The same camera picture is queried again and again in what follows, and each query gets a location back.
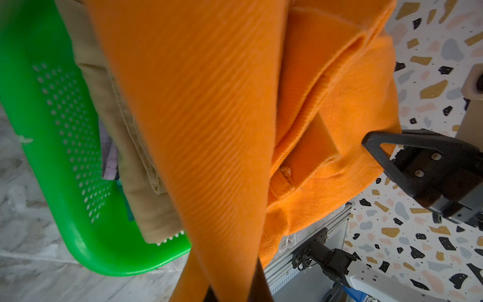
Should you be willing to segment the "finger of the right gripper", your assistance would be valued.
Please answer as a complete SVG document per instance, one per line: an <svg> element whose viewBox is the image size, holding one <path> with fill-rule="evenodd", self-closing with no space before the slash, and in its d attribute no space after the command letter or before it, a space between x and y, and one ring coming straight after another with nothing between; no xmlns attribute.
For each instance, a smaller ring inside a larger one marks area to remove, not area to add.
<svg viewBox="0 0 483 302"><path fill-rule="evenodd" d="M386 176L431 211L482 211L482 152L429 130L370 132L363 147Z"/></svg>

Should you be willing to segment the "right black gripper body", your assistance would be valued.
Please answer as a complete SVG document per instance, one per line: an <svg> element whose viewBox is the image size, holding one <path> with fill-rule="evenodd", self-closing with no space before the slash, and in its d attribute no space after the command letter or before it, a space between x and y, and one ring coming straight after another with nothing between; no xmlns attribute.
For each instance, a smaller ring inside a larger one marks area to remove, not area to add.
<svg viewBox="0 0 483 302"><path fill-rule="evenodd" d="M463 195L441 195L430 206L437 222L444 218L455 224L466 223L482 230L482 188L475 188Z"/></svg>

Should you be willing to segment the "orange pants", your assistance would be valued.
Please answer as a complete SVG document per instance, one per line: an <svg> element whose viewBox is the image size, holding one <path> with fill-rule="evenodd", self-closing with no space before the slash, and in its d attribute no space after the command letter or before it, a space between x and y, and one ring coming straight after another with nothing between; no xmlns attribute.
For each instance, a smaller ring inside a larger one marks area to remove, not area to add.
<svg viewBox="0 0 483 302"><path fill-rule="evenodd" d="M270 301L284 236L382 174L396 1L88 1L192 248L172 301Z"/></svg>

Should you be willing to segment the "beige pants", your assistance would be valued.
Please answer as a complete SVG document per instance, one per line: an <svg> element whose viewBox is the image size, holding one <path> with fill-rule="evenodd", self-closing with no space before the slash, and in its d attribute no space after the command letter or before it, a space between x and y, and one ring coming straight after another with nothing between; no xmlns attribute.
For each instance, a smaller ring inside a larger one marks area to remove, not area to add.
<svg viewBox="0 0 483 302"><path fill-rule="evenodd" d="M112 163L123 186L144 241L161 244L183 231L173 202L162 182L146 143L130 112L96 34L83 1L56 1L93 105L117 149Z"/></svg>

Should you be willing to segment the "purple pants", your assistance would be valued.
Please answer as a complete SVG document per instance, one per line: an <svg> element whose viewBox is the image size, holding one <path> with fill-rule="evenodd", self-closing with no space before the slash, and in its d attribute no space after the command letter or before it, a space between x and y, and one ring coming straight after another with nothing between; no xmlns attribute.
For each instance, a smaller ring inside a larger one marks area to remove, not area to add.
<svg viewBox="0 0 483 302"><path fill-rule="evenodd" d="M101 144L102 178L107 181L118 181L118 148L107 132L104 123L99 120L98 125Z"/></svg>

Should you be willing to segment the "turquoise pants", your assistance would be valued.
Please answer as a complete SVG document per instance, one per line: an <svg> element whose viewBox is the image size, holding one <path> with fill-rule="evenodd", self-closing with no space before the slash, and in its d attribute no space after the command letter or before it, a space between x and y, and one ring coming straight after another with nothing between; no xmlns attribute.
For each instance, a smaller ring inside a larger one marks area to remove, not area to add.
<svg viewBox="0 0 483 302"><path fill-rule="evenodd" d="M135 221L135 218L134 218L134 215L132 213L132 210L130 208L130 204L129 204L129 201L128 201L128 198L127 196L125 195L125 192L123 190L123 185L122 185L122 182L120 180L116 181L116 187L122 197L122 200L123 200L123 203L124 203L124 206L125 206L125 209L126 209L126 212L127 212L127 219L129 222L132 222L132 221Z"/></svg>

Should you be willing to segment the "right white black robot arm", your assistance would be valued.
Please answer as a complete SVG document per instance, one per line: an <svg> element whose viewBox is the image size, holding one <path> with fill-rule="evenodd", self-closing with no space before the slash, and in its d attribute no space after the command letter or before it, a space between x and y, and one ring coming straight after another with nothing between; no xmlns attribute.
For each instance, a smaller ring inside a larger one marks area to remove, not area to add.
<svg viewBox="0 0 483 302"><path fill-rule="evenodd" d="M362 145L435 223L482 230L482 137L476 131L460 130L455 138L429 130L371 132ZM326 229L315 235L306 256L338 285L379 301L438 301L426 288L410 289L342 249L329 249L326 237Z"/></svg>

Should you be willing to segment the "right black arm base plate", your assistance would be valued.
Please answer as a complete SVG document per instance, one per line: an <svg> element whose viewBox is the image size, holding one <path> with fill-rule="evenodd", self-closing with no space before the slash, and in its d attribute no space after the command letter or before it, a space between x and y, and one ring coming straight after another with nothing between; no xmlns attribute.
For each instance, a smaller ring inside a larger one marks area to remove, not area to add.
<svg viewBox="0 0 483 302"><path fill-rule="evenodd" d="M328 229L323 227L319 232L310 237L301 244L294 252L292 258L292 267L299 271L309 268L314 262L315 264L323 264L325 258L330 253L330 249L325 246L328 238Z"/></svg>

